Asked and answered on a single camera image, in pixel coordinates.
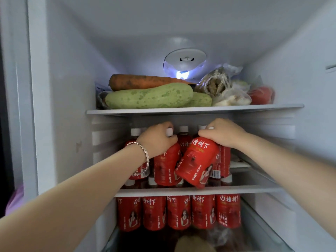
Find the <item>refrigerator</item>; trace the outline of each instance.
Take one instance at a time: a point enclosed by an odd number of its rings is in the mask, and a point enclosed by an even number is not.
[[[174,130],[229,118],[246,131],[334,165],[336,0],[0,0],[1,46],[15,187],[30,201],[118,151],[130,128]],[[112,74],[168,76],[165,57],[195,48],[275,91],[264,106],[96,110]],[[255,251],[335,251],[336,241],[251,159],[231,187],[117,196],[240,193]],[[76,251],[115,251],[113,199]]]

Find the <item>hand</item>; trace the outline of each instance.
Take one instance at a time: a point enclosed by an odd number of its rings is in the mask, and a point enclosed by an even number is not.
[[[241,138],[247,134],[243,128],[229,119],[217,118],[205,130],[198,132],[199,136],[215,141],[222,146],[237,148]]]
[[[166,136],[166,129],[173,128],[171,122],[164,122],[162,124],[149,127],[136,140],[148,152],[149,158],[161,155],[166,152],[172,145],[177,143],[177,136]]]

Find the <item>refrigerator shelf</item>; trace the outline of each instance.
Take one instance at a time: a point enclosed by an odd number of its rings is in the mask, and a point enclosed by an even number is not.
[[[205,187],[204,189],[197,189],[196,187],[121,189],[115,197],[249,194],[271,193],[283,190],[267,175],[249,167],[234,168],[231,169],[231,173],[233,176],[233,184],[231,186],[213,186]]]
[[[246,105],[246,106],[222,106],[222,107],[190,107],[190,108],[161,108],[161,109],[128,109],[128,110],[88,110],[86,114],[96,114],[105,116],[132,116],[134,114],[149,115],[180,115],[180,114],[222,114],[229,112],[252,112],[275,109],[296,109],[303,108],[300,103],[291,104],[266,104],[266,105]]]

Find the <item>woman illustration on label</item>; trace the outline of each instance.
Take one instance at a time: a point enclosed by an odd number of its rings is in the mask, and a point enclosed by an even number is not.
[[[162,223],[165,224],[166,223],[166,208],[165,208],[165,211],[163,212],[163,215],[162,215]]]
[[[186,226],[187,224],[189,224],[189,215],[188,215],[187,210],[183,210],[182,216],[181,216],[181,225]]]
[[[201,184],[205,184],[207,182],[211,170],[212,170],[212,164],[202,172],[201,178],[199,179],[199,182]]]
[[[134,227],[138,224],[137,214],[135,213],[135,211],[131,212],[131,215],[129,216],[128,219],[128,224],[129,227]]]
[[[216,221],[215,208],[212,207],[211,215],[210,215],[210,223],[213,224],[215,221]]]

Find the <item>carrot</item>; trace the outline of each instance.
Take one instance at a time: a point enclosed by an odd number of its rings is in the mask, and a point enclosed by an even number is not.
[[[170,83],[185,83],[192,84],[184,80],[157,77],[157,76],[141,76],[141,75],[127,75],[127,74],[113,74],[110,78],[110,87],[113,91],[126,89],[147,89],[154,88]]]

